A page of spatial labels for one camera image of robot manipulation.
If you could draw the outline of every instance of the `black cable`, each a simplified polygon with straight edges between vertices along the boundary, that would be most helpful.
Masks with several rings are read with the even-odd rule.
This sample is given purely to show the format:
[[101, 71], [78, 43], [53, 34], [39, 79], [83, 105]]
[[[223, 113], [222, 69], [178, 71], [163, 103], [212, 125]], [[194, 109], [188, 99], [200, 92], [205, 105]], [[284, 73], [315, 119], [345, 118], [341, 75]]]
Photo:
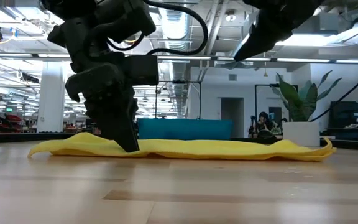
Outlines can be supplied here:
[[324, 111], [322, 114], [320, 114], [317, 118], [312, 119], [310, 122], [316, 121], [317, 119], [324, 116], [326, 113], [328, 113], [330, 110], [332, 110], [338, 103], [340, 103], [345, 97], [349, 96], [356, 88], [358, 87], [358, 83], [351, 88], [345, 95], [343, 95], [339, 100], [337, 100], [333, 105], [331, 105], [326, 111]]
[[164, 3], [159, 3], [159, 2], [153, 2], [150, 0], [143, 0], [143, 2], [145, 2], [146, 4], [150, 5], [150, 6], [154, 6], [154, 7], [160, 7], [163, 9], [169, 9], [169, 10], [174, 10], [174, 11], [180, 11], [180, 12], [184, 12], [192, 17], [194, 17], [201, 25], [201, 27], [203, 28], [203, 42], [201, 43], [201, 45], [196, 49], [196, 50], [191, 50], [188, 52], [184, 52], [181, 50], [173, 50], [173, 49], [167, 49], [167, 48], [157, 48], [157, 49], [153, 49], [151, 51], [149, 51], [147, 53], [147, 55], [152, 55], [154, 53], [157, 52], [166, 52], [166, 53], [170, 53], [170, 54], [177, 54], [177, 55], [195, 55], [200, 53], [206, 46], [207, 42], [208, 42], [208, 28], [206, 27], [206, 23], [204, 22], [203, 18], [201, 18], [200, 15], [198, 15], [195, 11], [188, 9], [186, 7], [182, 7], [182, 6], [174, 6], [174, 5], [170, 5], [170, 4], [164, 4]]
[[107, 39], [107, 43], [114, 49], [116, 50], [120, 50], [120, 51], [127, 51], [127, 50], [132, 50], [134, 49], [135, 47], [137, 47], [143, 40], [144, 38], [144, 34], [142, 33], [140, 35], [140, 37], [129, 47], [117, 47], [115, 46], [109, 39]]

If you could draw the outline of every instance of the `white column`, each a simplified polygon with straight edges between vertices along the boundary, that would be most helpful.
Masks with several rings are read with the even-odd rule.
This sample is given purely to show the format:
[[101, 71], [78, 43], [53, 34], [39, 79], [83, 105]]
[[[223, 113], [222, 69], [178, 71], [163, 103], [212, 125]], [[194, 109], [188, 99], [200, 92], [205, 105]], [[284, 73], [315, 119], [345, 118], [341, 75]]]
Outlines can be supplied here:
[[63, 131], [65, 86], [62, 62], [44, 62], [37, 132]]
[[76, 124], [76, 115], [75, 114], [70, 114], [68, 117], [68, 124]]

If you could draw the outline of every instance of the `desk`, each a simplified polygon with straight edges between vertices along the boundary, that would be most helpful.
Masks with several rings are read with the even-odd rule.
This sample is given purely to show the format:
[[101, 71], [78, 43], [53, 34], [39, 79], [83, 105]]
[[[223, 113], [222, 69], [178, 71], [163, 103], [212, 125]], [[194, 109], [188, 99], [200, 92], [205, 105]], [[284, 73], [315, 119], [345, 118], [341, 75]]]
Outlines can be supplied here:
[[336, 139], [358, 141], [358, 128], [328, 128], [327, 133]]
[[325, 162], [50, 156], [0, 144], [0, 223], [358, 223], [358, 151]]
[[76, 134], [76, 133], [82, 132], [82, 128], [65, 128], [64, 132], [65, 133], [74, 133], [74, 134]]

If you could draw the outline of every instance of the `metal frame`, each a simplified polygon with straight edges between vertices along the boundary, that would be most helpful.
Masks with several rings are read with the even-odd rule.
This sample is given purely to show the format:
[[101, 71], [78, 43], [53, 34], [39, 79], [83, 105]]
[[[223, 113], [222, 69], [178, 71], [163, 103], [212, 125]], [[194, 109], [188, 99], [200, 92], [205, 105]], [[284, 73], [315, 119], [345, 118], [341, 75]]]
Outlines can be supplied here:
[[[160, 83], [172, 83], [172, 84], [184, 84], [184, 83], [197, 83], [200, 85], [200, 93], [198, 95], [199, 99], [199, 112], [198, 112], [198, 119], [201, 119], [201, 81], [160, 81]], [[157, 95], [158, 95], [158, 85], [155, 86], [155, 111], [154, 111], [154, 118], [157, 118]]]

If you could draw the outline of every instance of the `yellow towel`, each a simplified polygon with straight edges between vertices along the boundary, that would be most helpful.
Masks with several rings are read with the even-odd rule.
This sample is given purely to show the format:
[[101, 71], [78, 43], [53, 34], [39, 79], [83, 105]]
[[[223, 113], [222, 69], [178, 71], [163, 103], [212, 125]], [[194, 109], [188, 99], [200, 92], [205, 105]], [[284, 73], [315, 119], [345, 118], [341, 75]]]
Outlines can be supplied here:
[[282, 157], [298, 161], [322, 161], [335, 152], [329, 140], [322, 149], [300, 147], [291, 141], [282, 140], [266, 146], [263, 144], [235, 141], [179, 141], [139, 140], [140, 150], [127, 153], [116, 142], [89, 133], [80, 133], [66, 140], [52, 140], [38, 144], [29, 152], [50, 152], [57, 156], [111, 156], [145, 157], [158, 154], [180, 159], [241, 159], [266, 160]]

